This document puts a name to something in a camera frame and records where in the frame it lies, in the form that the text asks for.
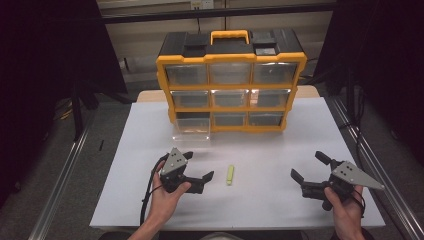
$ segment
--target black cable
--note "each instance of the black cable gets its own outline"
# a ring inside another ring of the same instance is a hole
[[[80,109],[82,110],[82,109],[84,109],[84,108],[85,108],[84,103],[80,103]],[[69,115],[71,115],[71,114],[72,114],[72,112],[73,112],[73,108],[72,108],[72,106],[71,106],[71,107],[70,107],[67,111],[63,112],[61,115],[56,116],[56,114],[55,114],[55,117],[53,118],[53,121],[57,121],[57,120],[59,120],[59,119],[66,118],[66,117],[68,117]]]
[[[152,195],[152,193],[158,189],[159,187],[156,187],[155,189],[153,189],[153,191],[150,191],[150,188],[152,186],[152,182],[153,182],[153,176],[156,174],[156,169],[158,168],[159,164],[162,161],[166,161],[166,159],[168,158],[169,153],[167,153],[165,156],[159,158],[159,160],[157,161],[157,163],[155,164],[155,167],[152,169],[152,172],[150,174],[150,179],[149,179],[149,183],[147,184],[147,190],[146,190],[146,194],[144,195],[144,199],[142,200],[143,205],[141,206],[141,212],[140,212],[140,226],[144,223],[144,219],[146,216],[146,209],[147,209],[147,204],[149,203],[149,199],[150,199],[150,195]]]
[[[311,59],[306,60],[306,62],[317,61],[317,60],[318,60],[318,58],[311,58]]]
[[[325,81],[325,78],[336,71],[338,71],[342,67],[341,64],[335,64],[331,68],[329,68],[327,71],[320,73],[316,76],[313,76],[308,82],[305,83],[305,85],[315,85],[319,84]]]
[[[200,20],[199,20],[199,18],[197,19],[197,34],[200,34],[201,33],[201,31],[200,31]]]
[[[345,122],[345,123],[343,123],[342,125],[337,126],[337,127],[339,128],[339,130],[341,130],[341,129],[343,129],[343,128],[351,127],[351,126],[354,126],[354,125],[355,125],[355,124],[354,124],[353,122]]]
[[[224,8],[227,8],[227,0],[224,1]],[[227,16],[224,17],[224,30],[227,30]]]
[[[313,76],[311,76],[311,75],[302,75],[302,76],[299,76],[300,78],[304,78],[305,80],[307,79],[307,80],[311,80],[312,78],[313,78]]]
[[[359,96],[358,96],[357,104],[358,104],[358,111],[355,115],[355,117],[356,117],[356,127],[358,128],[358,132],[357,132],[357,136],[356,136],[356,156],[357,156],[357,160],[358,160],[357,164],[359,165],[358,167],[364,171],[364,168],[363,168],[363,165],[362,165],[361,153],[360,153],[360,145],[361,145],[361,139],[362,139],[361,120],[362,120],[362,117],[365,113],[365,94],[364,94],[362,88],[359,90]],[[350,122],[345,123],[345,124],[346,125],[353,125]],[[389,210],[383,204],[383,201],[381,200],[380,196],[375,192],[374,189],[369,189],[369,190],[370,190],[370,192],[374,193],[373,195],[377,198],[377,201],[380,203],[380,206],[384,209],[384,211],[389,216],[390,221],[393,223],[396,230],[402,236],[402,239],[406,240],[407,239],[406,236],[403,234],[400,227],[398,226],[396,221],[393,219],[392,215],[390,215]]]
[[[65,106],[66,104],[69,104],[69,102],[71,101],[70,98],[66,99],[64,103],[60,104],[59,106],[57,106],[54,111],[56,112],[57,110],[61,109],[63,106]]]
[[[304,235],[305,237],[306,237],[306,240],[309,240],[309,236],[308,236],[308,234],[305,232],[305,231],[303,231],[303,230],[300,230],[300,235]]]
[[[356,199],[353,195],[351,195],[350,197],[352,198],[352,200],[359,205],[359,207],[361,208],[361,217],[364,218],[364,213],[365,213],[365,208],[366,208],[366,204],[365,204],[365,199],[362,196],[361,193],[359,193],[358,191],[354,190],[360,197],[362,200],[362,203],[360,201],[358,201],[358,199]]]
[[[155,187],[152,191],[149,192],[150,195],[152,195],[152,193],[156,190],[158,190],[159,188],[163,187],[162,185]]]

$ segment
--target yellow object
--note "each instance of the yellow object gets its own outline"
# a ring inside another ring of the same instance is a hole
[[[264,132],[285,129],[306,60],[291,29],[237,30],[169,33],[156,65],[172,123],[204,118],[211,132]]]
[[[228,166],[228,172],[227,172],[227,185],[230,186],[233,183],[233,173],[234,173],[234,166],[230,165]]]

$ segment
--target clear plastic drawer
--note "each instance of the clear plastic drawer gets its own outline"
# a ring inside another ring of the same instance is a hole
[[[212,90],[214,107],[244,107],[247,104],[247,89]]]
[[[207,84],[205,64],[182,64],[165,66],[171,85]]]
[[[252,89],[250,107],[284,107],[290,89]]]
[[[212,63],[209,65],[213,84],[247,84],[250,78],[250,63]]]
[[[208,91],[171,91],[177,108],[209,107]]]
[[[172,139],[206,141],[210,139],[210,113],[177,113]]]
[[[297,63],[255,63],[253,66],[253,83],[291,84]]]
[[[243,126],[246,119],[245,112],[215,112],[212,116],[217,127]]]
[[[280,126],[284,112],[250,112],[250,126]]]

